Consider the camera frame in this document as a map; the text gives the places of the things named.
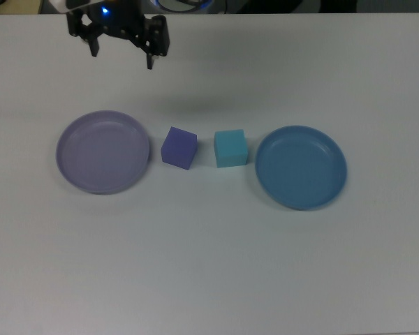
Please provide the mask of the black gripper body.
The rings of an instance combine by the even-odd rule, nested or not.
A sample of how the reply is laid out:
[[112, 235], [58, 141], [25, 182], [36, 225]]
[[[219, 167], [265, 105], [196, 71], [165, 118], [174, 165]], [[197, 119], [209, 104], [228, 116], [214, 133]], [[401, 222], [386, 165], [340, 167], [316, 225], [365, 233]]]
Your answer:
[[141, 1], [100, 1], [89, 5], [89, 19], [108, 36], [126, 38], [135, 20], [143, 15]]

